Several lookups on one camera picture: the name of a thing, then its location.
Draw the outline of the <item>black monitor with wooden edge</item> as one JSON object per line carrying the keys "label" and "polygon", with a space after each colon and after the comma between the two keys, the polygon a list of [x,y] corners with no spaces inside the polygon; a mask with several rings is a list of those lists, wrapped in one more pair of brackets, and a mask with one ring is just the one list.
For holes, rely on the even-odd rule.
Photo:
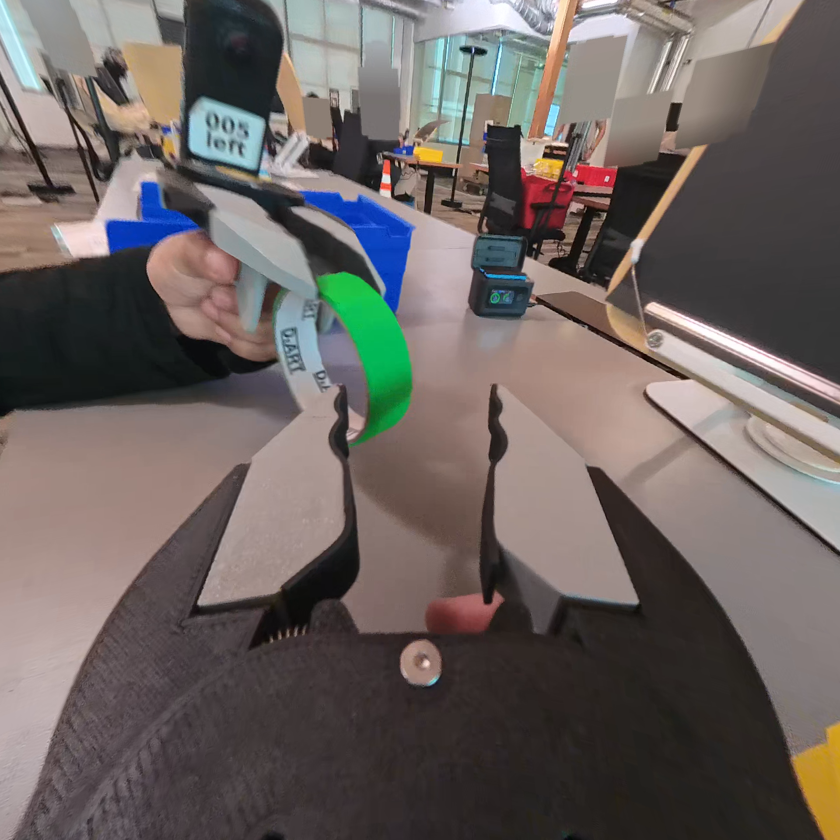
{"label": "black monitor with wooden edge", "polygon": [[696,64],[676,141],[695,148],[605,305],[639,353],[641,303],[648,330],[836,417],[838,40],[838,2],[800,2],[774,39]]}

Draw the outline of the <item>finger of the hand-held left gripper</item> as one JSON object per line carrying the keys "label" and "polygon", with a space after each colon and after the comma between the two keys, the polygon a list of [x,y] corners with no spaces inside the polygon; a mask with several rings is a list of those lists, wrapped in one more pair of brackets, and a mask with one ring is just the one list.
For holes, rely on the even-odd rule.
{"label": "finger of the hand-held left gripper", "polygon": [[210,196],[208,233],[216,247],[239,263],[239,301],[263,301],[269,284],[303,299],[319,298],[307,254],[299,241],[245,196]]}
{"label": "finger of the hand-held left gripper", "polygon": [[350,273],[384,296],[380,273],[344,221],[310,204],[289,206],[287,231],[302,246],[315,277]]}

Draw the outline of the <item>green tape roll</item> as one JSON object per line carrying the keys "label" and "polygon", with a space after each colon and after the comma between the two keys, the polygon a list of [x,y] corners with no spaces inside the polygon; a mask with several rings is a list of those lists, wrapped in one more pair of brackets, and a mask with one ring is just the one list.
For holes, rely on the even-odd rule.
{"label": "green tape roll", "polygon": [[316,281],[305,298],[281,289],[272,310],[281,373],[300,412],[308,410],[333,382],[322,361],[318,315],[327,305],[349,334],[364,376],[366,408],[349,412],[346,433],[358,445],[397,425],[413,394],[413,370],[402,328],[382,296],[361,278],[339,272]]}

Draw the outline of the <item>person's right hand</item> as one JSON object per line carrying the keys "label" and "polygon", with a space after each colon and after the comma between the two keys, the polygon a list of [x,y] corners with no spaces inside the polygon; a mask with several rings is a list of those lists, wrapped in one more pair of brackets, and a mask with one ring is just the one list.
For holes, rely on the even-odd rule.
{"label": "person's right hand", "polygon": [[496,594],[489,603],[481,594],[441,597],[430,602],[425,626],[431,634],[480,634],[490,626],[503,597]]}

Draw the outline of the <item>blue plastic bin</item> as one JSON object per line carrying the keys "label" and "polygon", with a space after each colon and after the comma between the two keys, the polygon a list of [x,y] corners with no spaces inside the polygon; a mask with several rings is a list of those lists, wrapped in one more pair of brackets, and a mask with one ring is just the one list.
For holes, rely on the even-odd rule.
{"label": "blue plastic bin", "polygon": [[[152,180],[141,180],[134,218],[109,217],[103,221],[108,252],[148,247],[164,238],[197,228],[193,220],[163,205],[161,189]],[[306,202],[345,222],[354,231],[364,252],[385,286],[384,299],[398,310],[414,226],[373,199],[360,195],[345,199],[338,192],[304,191]]]}

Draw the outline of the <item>beige cardboard panel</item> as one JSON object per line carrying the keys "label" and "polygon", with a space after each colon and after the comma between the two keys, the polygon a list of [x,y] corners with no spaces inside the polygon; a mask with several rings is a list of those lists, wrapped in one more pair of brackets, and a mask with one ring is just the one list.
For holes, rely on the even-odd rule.
{"label": "beige cardboard panel", "polygon": [[153,122],[182,118],[182,47],[124,42],[122,54]]}

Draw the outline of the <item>dark brown flat panel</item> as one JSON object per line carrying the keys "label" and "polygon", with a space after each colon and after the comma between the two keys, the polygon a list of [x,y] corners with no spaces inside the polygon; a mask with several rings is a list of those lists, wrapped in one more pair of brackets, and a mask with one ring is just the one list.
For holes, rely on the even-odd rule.
{"label": "dark brown flat panel", "polygon": [[657,361],[645,352],[635,349],[621,339],[609,323],[604,302],[597,301],[579,291],[562,291],[537,295],[535,301],[537,304],[577,323],[604,340],[657,367],[661,371],[675,376],[678,380],[684,381],[687,378],[675,369]]}

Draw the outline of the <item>black charging case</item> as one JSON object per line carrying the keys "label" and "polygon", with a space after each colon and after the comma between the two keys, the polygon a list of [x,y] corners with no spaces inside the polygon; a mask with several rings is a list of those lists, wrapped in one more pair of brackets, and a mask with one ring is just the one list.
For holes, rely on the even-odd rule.
{"label": "black charging case", "polygon": [[520,318],[532,302],[533,282],[524,270],[523,237],[478,234],[472,251],[470,310],[484,318]]}

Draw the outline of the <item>large black panel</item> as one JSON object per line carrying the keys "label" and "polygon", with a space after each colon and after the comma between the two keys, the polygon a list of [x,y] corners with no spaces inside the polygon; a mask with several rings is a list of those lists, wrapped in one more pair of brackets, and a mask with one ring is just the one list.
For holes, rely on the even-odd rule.
{"label": "large black panel", "polygon": [[610,206],[581,270],[583,280],[609,285],[684,159],[682,154],[660,153],[654,161],[618,168]]}

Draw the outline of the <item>wooden post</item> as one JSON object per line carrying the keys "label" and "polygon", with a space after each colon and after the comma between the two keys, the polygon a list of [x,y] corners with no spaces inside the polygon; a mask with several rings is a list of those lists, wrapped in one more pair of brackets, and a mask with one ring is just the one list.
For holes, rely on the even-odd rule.
{"label": "wooden post", "polygon": [[580,5],[581,1],[558,2],[553,31],[542,71],[539,94],[529,126],[528,138],[530,140],[539,140],[544,136],[546,122],[564,63],[569,35]]}

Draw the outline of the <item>person's left hand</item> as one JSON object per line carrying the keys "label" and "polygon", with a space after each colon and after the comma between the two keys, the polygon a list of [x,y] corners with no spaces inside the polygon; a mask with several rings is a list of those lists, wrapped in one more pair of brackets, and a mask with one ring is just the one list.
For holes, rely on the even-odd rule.
{"label": "person's left hand", "polygon": [[199,229],[162,240],[146,265],[150,284],[180,333],[220,344],[249,362],[275,363],[272,307],[279,288],[266,289],[258,326],[250,332],[238,312],[239,269],[236,258]]}

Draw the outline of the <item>yellow plastic bin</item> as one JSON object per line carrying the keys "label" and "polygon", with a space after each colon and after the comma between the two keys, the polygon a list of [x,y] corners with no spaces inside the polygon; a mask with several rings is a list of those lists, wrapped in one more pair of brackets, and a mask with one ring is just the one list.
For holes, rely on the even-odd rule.
{"label": "yellow plastic bin", "polygon": [[793,757],[805,800],[825,839],[839,838],[839,723],[825,740]]}

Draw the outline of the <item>black tripod stand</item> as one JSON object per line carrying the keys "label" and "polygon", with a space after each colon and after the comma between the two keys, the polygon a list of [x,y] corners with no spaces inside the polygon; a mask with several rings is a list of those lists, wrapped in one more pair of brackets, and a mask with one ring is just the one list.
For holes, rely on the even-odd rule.
{"label": "black tripod stand", "polygon": [[26,148],[33,162],[35,163],[42,181],[42,183],[40,184],[34,182],[29,183],[29,191],[41,198],[42,200],[47,201],[48,203],[56,202],[63,196],[74,194],[76,191],[70,184],[54,182],[54,180],[51,178],[46,168],[46,163],[43,159],[43,156],[40,153],[38,146],[34,142],[30,131],[28,130],[23,115],[18,108],[18,105],[3,74],[1,74],[1,89],[3,92],[3,96],[7,102],[7,105],[10,108],[10,112],[14,115],[14,122],[17,126],[17,132],[23,138],[24,147]]}

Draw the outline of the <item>black floor lamp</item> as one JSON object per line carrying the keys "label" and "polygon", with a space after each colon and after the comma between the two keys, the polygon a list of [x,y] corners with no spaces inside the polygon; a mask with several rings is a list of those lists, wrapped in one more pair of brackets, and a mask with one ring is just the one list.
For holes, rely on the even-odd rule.
{"label": "black floor lamp", "polygon": [[460,158],[464,146],[464,138],[465,138],[465,130],[466,130],[466,116],[467,116],[467,109],[469,105],[469,92],[471,88],[471,81],[473,77],[474,65],[476,62],[477,57],[483,57],[487,54],[487,48],[480,46],[480,45],[462,45],[459,48],[461,54],[469,57],[469,66],[468,66],[468,73],[467,79],[465,84],[465,95],[463,100],[463,106],[461,111],[461,122],[459,126],[459,133],[458,133],[458,147],[456,151],[456,158],[455,158],[455,168],[453,170],[453,177],[451,182],[451,189],[450,195],[448,199],[444,199],[441,202],[443,207],[447,209],[452,209],[454,211],[459,211],[462,208],[462,202],[456,200],[456,187],[458,181],[458,173],[460,167]]}

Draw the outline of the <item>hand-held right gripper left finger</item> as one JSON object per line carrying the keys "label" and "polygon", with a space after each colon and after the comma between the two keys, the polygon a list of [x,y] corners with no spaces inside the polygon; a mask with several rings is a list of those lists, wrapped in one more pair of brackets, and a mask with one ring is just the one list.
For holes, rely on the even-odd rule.
{"label": "hand-held right gripper left finger", "polygon": [[310,611],[360,568],[346,390],[332,385],[250,460],[197,597],[199,611]]}

